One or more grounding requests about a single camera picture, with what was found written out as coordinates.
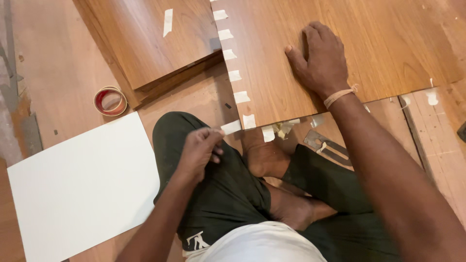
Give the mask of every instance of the leg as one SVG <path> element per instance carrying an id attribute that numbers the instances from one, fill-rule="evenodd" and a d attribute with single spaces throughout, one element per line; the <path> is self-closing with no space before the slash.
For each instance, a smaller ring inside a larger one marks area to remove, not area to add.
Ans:
<path id="1" fill-rule="evenodd" d="M 281 178 L 324 201 L 340 213 L 373 212 L 356 174 L 303 145 L 297 145 Z"/>
<path id="2" fill-rule="evenodd" d="M 183 112 L 170 112 L 159 119 L 154 127 L 153 143 L 160 191 L 154 202 L 176 170 L 186 135 L 206 126 Z M 186 251 L 212 245 L 237 227 L 268 220 L 270 193 L 266 186 L 249 173 L 235 149 L 225 142 L 222 149 L 221 163 L 207 164 L 205 179 L 194 190 L 178 227 Z"/>
<path id="3" fill-rule="evenodd" d="M 274 143 L 265 143 L 261 129 L 243 133 L 243 151 L 248 168 L 256 177 L 281 178 L 288 169 L 290 157 Z M 295 230 L 304 230 L 312 222 L 336 214 L 336 210 L 311 197 L 296 196 L 263 181 L 270 192 L 270 216 Z"/>
<path id="4" fill-rule="evenodd" d="M 311 241 L 328 262 L 401 261 L 375 213 L 337 215 L 298 233 Z"/>
<path id="5" fill-rule="evenodd" d="M 244 140 L 247 143 L 245 147 L 251 149 L 248 164 L 254 166 L 251 169 L 254 175 L 282 179 L 341 212 L 318 221 L 310 220 L 315 222 L 304 231 L 298 231 L 315 244 L 329 262 L 400 260 L 382 222 L 372 213 L 372 207 L 354 172 L 326 160 L 303 145 L 298 145 L 296 152 L 287 157 L 273 143 L 264 143 L 261 134 L 252 134 L 249 138 L 257 136 L 262 140 Z M 270 163 L 269 157 L 263 159 L 262 156 L 273 156 L 281 161 Z M 278 214 L 285 212 L 283 222 L 288 223 L 290 215 L 294 217 L 292 223 L 303 221 L 302 217 L 296 219 L 296 208 L 293 209 L 285 197 L 274 197 L 275 190 L 269 190 L 272 195 L 271 209 L 274 210 L 274 205 L 277 205 L 282 207 Z M 330 214 L 325 206 L 320 205 L 320 208 L 321 214 Z"/>

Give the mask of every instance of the person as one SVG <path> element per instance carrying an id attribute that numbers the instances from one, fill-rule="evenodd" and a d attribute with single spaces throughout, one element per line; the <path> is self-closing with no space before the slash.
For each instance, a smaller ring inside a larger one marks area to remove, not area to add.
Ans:
<path id="1" fill-rule="evenodd" d="M 285 53 L 302 84 L 326 100 L 348 90 L 343 44 L 325 25 L 304 28 L 306 61 Z M 165 114 L 153 141 L 161 188 L 118 262 L 166 261 L 175 233 L 190 262 L 464 261 L 466 233 L 424 170 L 354 95 L 329 106 L 354 172 L 303 145 L 286 155 L 244 133 L 245 161 L 183 112 Z M 264 176 L 312 197 L 273 187 Z"/>

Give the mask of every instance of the white shirt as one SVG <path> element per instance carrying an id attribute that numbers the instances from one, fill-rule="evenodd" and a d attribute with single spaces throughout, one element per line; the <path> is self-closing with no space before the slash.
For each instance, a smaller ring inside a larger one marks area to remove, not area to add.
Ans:
<path id="1" fill-rule="evenodd" d="M 234 229 L 212 246 L 183 251 L 183 256 L 186 262 L 327 262 L 309 240 L 286 224 L 274 221 Z"/>

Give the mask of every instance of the dark green pants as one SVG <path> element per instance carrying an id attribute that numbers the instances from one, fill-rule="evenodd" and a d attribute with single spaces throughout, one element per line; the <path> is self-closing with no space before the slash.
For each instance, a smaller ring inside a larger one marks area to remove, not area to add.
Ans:
<path id="1" fill-rule="evenodd" d="M 152 135 L 160 176 L 154 202 L 178 165 L 186 135 L 206 126 L 184 112 L 170 112 L 159 119 Z M 206 177 L 194 190 L 178 227 L 186 251 L 197 250 L 202 243 L 212 245 L 235 228 L 271 220 L 270 192 L 248 171 L 237 150 L 225 142 L 222 148 L 221 163 L 207 164 Z M 329 262 L 400 260 L 352 171 L 298 145 L 283 180 L 339 212 L 299 232 Z"/>

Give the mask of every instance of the finger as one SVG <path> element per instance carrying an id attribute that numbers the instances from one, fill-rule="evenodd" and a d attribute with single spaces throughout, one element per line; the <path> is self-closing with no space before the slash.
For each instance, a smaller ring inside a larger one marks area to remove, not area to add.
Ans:
<path id="1" fill-rule="evenodd" d="M 220 158 L 214 154 L 212 154 L 212 156 L 210 156 L 210 160 L 211 162 L 214 162 L 214 163 L 220 163 Z"/>
<path id="2" fill-rule="evenodd" d="M 342 39 L 339 36 L 336 37 L 336 42 L 338 43 L 338 47 L 340 49 L 342 49 L 342 50 L 345 49 L 345 45 L 343 45 Z"/>
<path id="3" fill-rule="evenodd" d="M 285 53 L 290 60 L 291 66 L 293 66 L 298 72 L 304 71 L 308 67 L 308 62 L 304 59 L 301 51 L 296 47 L 287 46 Z"/>
<path id="4" fill-rule="evenodd" d="M 213 152 L 216 153 L 217 155 L 223 155 L 223 149 L 221 149 L 218 145 L 215 145 L 213 147 Z"/>
<path id="5" fill-rule="evenodd" d="M 335 40 L 335 34 L 332 32 L 332 30 L 328 26 L 323 25 L 319 21 L 311 22 L 309 25 L 315 30 L 317 30 L 320 38 L 323 41 Z"/>
<path id="6" fill-rule="evenodd" d="M 306 26 L 303 29 L 303 32 L 306 34 L 306 39 L 308 40 L 309 50 L 314 48 L 316 45 L 322 43 L 322 39 L 319 35 L 319 32 L 312 26 Z"/>
<path id="7" fill-rule="evenodd" d="M 210 127 L 203 127 L 203 128 L 197 129 L 195 132 L 197 135 L 205 139 L 209 137 L 210 132 L 211 132 L 210 129 L 211 129 Z"/>
<path id="8" fill-rule="evenodd" d="M 213 132 L 217 132 L 221 134 L 223 137 L 225 136 L 225 131 L 223 130 L 218 130 L 210 127 L 203 127 L 200 129 L 197 129 L 195 132 L 197 132 L 199 135 L 203 136 L 203 138 L 208 138 L 210 134 Z"/>
<path id="9" fill-rule="evenodd" d="M 207 137 L 204 141 L 204 144 L 212 151 L 213 147 L 221 142 L 223 139 L 223 135 L 221 132 L 218 131 L 211 131 L 209 137 Z"/>

